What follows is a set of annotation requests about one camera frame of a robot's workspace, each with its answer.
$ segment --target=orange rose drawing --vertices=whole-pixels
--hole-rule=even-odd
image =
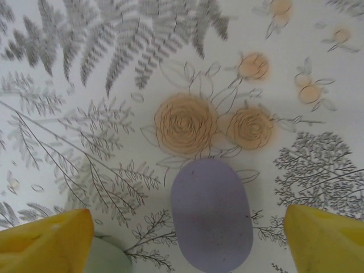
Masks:
[[[243,80],[263,81],[268,77],[270,66],[268,58],[264,54],[260,52],[253,52],[244,56],[243,53],[240,53],[240,56],[240,65],[228,68],[228,70],[237,70],[238,74],[237,78],[230,84],[229,87],[232,87],[237,81],[241,84]]]
[[[351,32],[346,28],[338,28],[334,31],[332,38],[322,40],[325,44],[334,44],[328,49],[328,52],[340,48],[346,52],[357,53],[360,51],[358,48],[354,48],[348,45],[348,41],[351,38]]]
[[[170,154],[194,158],[209,151],[217,130],[217,113],[206,100],[178,94],[162,103],[155,114],[159,146]]]
[[[336,111],[336,107],[327,98],[322,98],[328,91],[323,87],[335,82],[332,78],[322,78],[317,81],[312,79],[312,64],[310,58],[306,58],[303,67],[297,67],[300,73],[295,77],[295,85],[299,88],[298,98],[302,104],[315,103],[312,111],[316,111],[321,105],[330,111]]]
[[[292,0],[272,0],[270,3],[266,2],[263,4],[263,6],[253,8],[253,12],[257,15],[272,17],[272,21],[267,29],[266,39],[268,39],[273,32],[279,34],[288,24],[292,17],[292,6]]]
[[[264,147],[274,134],[275,124],[260,107],[249,106],[219,118],[218,126],[230,141],[244,150]]]

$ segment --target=lavender rounded rectangle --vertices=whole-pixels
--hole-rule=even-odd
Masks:
[[[171,201],[179,246],[195,268],[227,273],[249,256],[249,204],[243,183],[228,165],[214,159],[189,163],[173,183]]]

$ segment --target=sketched foliage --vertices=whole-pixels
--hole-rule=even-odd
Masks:
[[[65,209],[59,206],[53,206],[53,210],[33,202],[27,203],[27,206],[29,209],[22,209],[18,211],[20,214],[19,219],[26,222],[36,221],[65,212]]]
[[[281,267],[278,267],[275,263],[271,263],[271,265],[275,269],[275,271],[278,271],[279,273],[288,273],[288,271],[283,271],[283,269]]]
[[[55,119],[66,130],[78,133],[78,144],[46,127],[47,120],[31,118],[31,114],[46,116],[61,112],[58,105],[63,100],[56,93],[50,94],[49,98],[46,94],[35,93],[38,89],[31,77],[17,73],[15,77],[9,75],[2,79],[0,97],[19,96],[26,100],[20,101],[21,111],[0,100],[0,105],[13,113],[8,120],[13,127],[8,135],[13,140],[13,149],[20,152],[26,167],[41,170],[44,164],[40,163],[52,166],[59,192],[68,192],[68,202],[73,208],[95,205],[103,213],[110,212],[111,219],[117,219],[120,225],[128,226],[129,215],[134,215],[136,209],[145,204],[144,189],[159,189],[160,185],[154,170],[146,162],[139,167],[133,160],[126,167],[119,164],[114,168],[107,164],[114,152],[122,148],[120,133],[134,131],[130,121],[134,115],[131,108],[125,101],[118,103],[116,98],[109,103],[91,101],[87,110],[78,107]],[[55,141],[50,142],[49,138],[44,141],[46,135]],[[34,215],[35,212],[29,212],[26,216],[34,218]]]
[[[271,216],[269,226],[259,226],[259,219],[263,218],[263,210],[254,211],[251,219],[255,226],[253,229],[258,230],[258,237],[260,240],[266,241],[270,239],[272,242],[277,242],[280,247],[287,245],[287,238],[284,233],[284,217]]]
[[[0,202],[0,227],[13,228],[17,225],[19,225],[19,219],[12,207],[7,202]]]
[[[6,35],[7,24],[15,20],[13,10],[5,0],[0,0],[0,45],[1,36]]]
[[[345,11],[352,17],[361,18],[364,15],[364,2],[362,0],[328,0],[327,5],[334,6],[340,13]]]
[[[283,176],[275,179],[279,206],[304,204],[363,219],[364,169],[349,159],[351,150],[338,135],[299,132],[291,148],[274,160]]]
[[[161,255],[159,250],[146,250],[150,244],[166,244],[167,246],[177,245],[177,236],[173,227],[171,215],[168,210],[161,210],[145,216],[146,229],[141,224],[137,224],[132,231],[137,242],[129,247],[124,253],[134,262],[143,260],[152,262],[157,268],[165,268],[167,272],[174,271],[169,255]]]
[[[114,48],[105,82],[109,95],[115,80],[136,56],[139,59],[135,83],[142,89],[158,63],[188,45],[191,37],[201,57],[204,57],[204,37],[210,26],[222,40],[228,38],[229,17],[221,14],[217,0],[200,0],[198,4],[195,0],[63,2],[66,14],[49,1],[38,0],[42,26],[24,16],[26,33],[14,30],[14,40],[9,41],[2,57],[26,58],[32,67],[41,61],[52,75],[60,47],[65,78],[70,80],[72,64],[81,55],[80,78],[86,86],[96,65]]]

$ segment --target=printed wallpaper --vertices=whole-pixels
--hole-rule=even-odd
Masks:
[[[296,272],[288,205],[364,220],[363,16],[363,0],[0,0],[1,229],[88,208],[135,272],[198,272],[169,193],[215,158],[252,209],[234,273]]]

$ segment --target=yellow object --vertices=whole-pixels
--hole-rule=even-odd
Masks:
[[[364,272],[364,222],[291,205],[284,229],[298,273]]]
[[[0,273],[82,273],[93,235],[87,209],[1,231]]]

